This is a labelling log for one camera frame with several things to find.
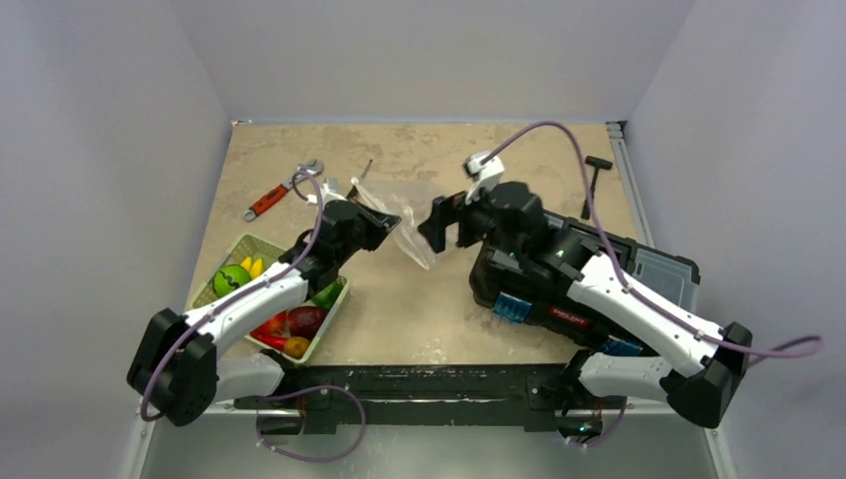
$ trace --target beige table surface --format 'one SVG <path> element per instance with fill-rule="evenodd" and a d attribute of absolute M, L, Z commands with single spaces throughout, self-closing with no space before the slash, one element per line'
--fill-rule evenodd
<path fill-rule="evenodd" d="M 315 208 L 294 194 L 252 223 L 243 211 L 290 176 L 297 163 L 321 159 L 325 176 L 361 174 L 371 158 L 371 181 L 431 182 L 444 195 L 468 188 L 461 164 L 489 150 L 523 125 L 238 125 L 232 132 L 211 216 L 192 281 L 207 281 L 226 249 L 244 233 L 282 247 L 311 228 Z M 585 155 L 614 161 L 605 125 L 575 125 Z M 542 128 L 501 156 L 504 181 L 529 184 L 547 210 L 577 217 L 585 193 L 575 154 L 561 132 Z M 310 187 L 303 185 L 304 190 Z M 600 173 L 597 208 L 611 233 L 635 237 L 618 169 Z M 468 274 L 479 246 L 455 249 L 425 270 L 393 239 L 375 252 L 357 253 L 341 270 L 352 289 L 312 364 L 459 364 L 568 361 L 577 347 L 536 326 L 511 324 L 478 306 Z M 243 340 L 228 355 L 258 348 Z"/>

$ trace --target white wall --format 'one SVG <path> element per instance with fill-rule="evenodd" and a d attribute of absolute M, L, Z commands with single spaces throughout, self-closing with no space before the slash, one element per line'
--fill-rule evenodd
<path fill-rule="evenodd" d="M 0 4 L 0 477 L 114 478 L 228 136 L 167 0 Z"/>
<path fill-rule="evenodd" d="M 702 268 L 699 310 L 770 346 L 724 424 L 747 478 L 843 477 L 846 3 L 697 0 L 627 127 L 659 246 Z"/>
<path fill-rule="evenodd" d="M 692 0 L 173 0 L 236 119 L 627 118 Z"/>

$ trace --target logo on toolbox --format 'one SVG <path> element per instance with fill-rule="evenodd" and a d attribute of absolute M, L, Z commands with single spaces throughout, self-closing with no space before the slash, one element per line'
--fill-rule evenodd
<path fill-rule="evenodd" d="M 557 307 L 550 306 L 550 314 L 563 319 L 564 321 L 571 322 L 578 327 L 588 327 L 591 325 L 586 319 L 582 317 L 578 317 L 571 312 L 564 311 L 563 309 L 558 309 Z"/>

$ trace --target plastic basket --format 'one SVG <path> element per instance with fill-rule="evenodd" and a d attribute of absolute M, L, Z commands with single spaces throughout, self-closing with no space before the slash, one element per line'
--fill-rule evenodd
<path fill-rule="evenodd" d="M 260 257 L 264 261 L 264 264 L 271 265 L 271 264 L 277 262 L 279 257 L 283 253 L 285 253 L 285 250 L 283 248 L 281 248 L 281 247 L 279 247 L 279 246 L 277 246 L 277 245 L 275 245 L 271 242 L 268 242 L 264 239 L 255 237 L 253 235 L 245 234 L 245 235 L 241 236 L 229 248 L 229 250 L 227 251 L 226 255 L 223 257 L 223 259 L 220 262 L 217 269 L 220 269 L 220 268 L 222 268 L 222 267 L 224 267 L 228 264 L 240 264 L 242 261 L 244 261 L 244 259 L 247 256 L 252 256 L 253 259 Z M 218 297 L 214 293 L 214 289 L 212 288 L 213 278 L 214 278 L 214 274 L 212 274 L 211 277 L 209 278 L 209 280 L 206 281 L 206 284 L 204 284 L 203 287 L 195 293 L 195 295 L 194 295 L 194 297 L 192 298 L 192 301 L 191 301 L 192 308 L 203 307 L 203 306 L 209 304 L 210 302 L 218 300 Z M 317 347 L 317 344 L 320 342 L 320 338 L 326 332 L 329 325 L 332 323 L 332 320 L 337 315 L 337 312 L 338 312 L 338 309 L 340 308 L 341 303 L 343 302 L 344 298 L 346 297 L 347 293 L 349 292 L 349 288 L 350 288 L 350 285 L 351 285 L 350 280 L 347 279 L 346 277 L 343 277 L 343 276 L 339 276 L 338 280 L 343 283 L 343 290 L 341 291 L 341 294 L 338 296 L 338 299 L 335 301 L 335 303 L 332 305 L 332 307 L 326 313 L 326 318 L 323 320 L 323 323 L 320 324 L 320 328 L 317 330 L 317 334 L 314 336 L 314 338 L 309 343 L 308 349 L 305 351 L 305 353 L 302 355 L 302 357 L 300 357 L 298 359 L 295 358 L 295 357 L 288 356 L 283 351 L 280 351 L 280 353 L 282 354 L 282 356 L 284 356 L 285 359 L 289 360 L 290 362 L 292 362 L 294 364 L 302 364 L 305 361 L 307 361 L 308 358 L 311 356 L 311 353 Z M 304 304 L 313 305 L 313 303 L 310 302 L 310 301 L 306 302 Z M 264 344 L 263 342 L 255 339 L 254 337 L 252 337 L 250 335 L 245 336 L 245 338 L 254 342 L 254 343 L 256 343 L 256 344 L 258 344 L 258 345 L 260 345 L 260 346 L 262 346 L 262 347 L 267 347 L 267 348 L 273 349 L 269 345 Z"/>

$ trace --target clear plastic bag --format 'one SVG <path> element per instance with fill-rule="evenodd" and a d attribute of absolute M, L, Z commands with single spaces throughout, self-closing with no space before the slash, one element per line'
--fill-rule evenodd
<path fill-rule="evenodd" d="M 445 196 L 445 192 L 431 183 L 415 181 L 371 181 L 352 179 L 358 190 L 359 200 L 382 213 L 396 215 L 402 223 L 391 234 L 399 247 L 425 269 L 431 269 L 438 256 L 455 249 L 458 234 L 447 229 L 446 249 L 435 254 L 429 243 L 417 233 L 417 227 L 429 218 L 432 200 Z"/>

